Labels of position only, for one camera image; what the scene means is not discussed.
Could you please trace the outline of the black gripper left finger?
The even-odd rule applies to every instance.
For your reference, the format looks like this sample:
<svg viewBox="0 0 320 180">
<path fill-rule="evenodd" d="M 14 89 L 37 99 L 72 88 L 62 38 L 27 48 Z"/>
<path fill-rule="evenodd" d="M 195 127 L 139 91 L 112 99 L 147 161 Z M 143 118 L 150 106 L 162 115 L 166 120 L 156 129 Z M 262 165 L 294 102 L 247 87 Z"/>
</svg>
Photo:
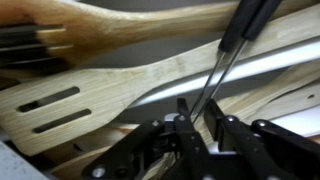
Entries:
<svg viewBox="0 0 320 180">
<path fill-rule="evenodd" d="M 177 100 L 178 115 L 173 121 L 148 120 L 99 155 L 82 170 L 84 180 L 139 180 L 164 154 L 173 152 L 175 164 L 164 179 L 200 180 L 206 172 L 195 166 L 210 156 L 195 130 L 186 100 Z"/>
</svg>

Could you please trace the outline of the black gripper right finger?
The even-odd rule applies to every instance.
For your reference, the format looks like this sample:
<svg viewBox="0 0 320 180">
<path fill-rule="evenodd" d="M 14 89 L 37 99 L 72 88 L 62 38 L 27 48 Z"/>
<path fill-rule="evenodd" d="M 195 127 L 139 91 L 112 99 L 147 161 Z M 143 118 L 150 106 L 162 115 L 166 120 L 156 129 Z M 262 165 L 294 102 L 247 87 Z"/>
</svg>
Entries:
<svg viewBox="0 0 320 180">
<path fill-rule="evenodd" d="M 254 180 L 320 180 L 320 145 L 264 119 L 250 125 L 222 112 L 215 100 L 204 120 L 221 151 L 238 152 Z"/>
</svg>

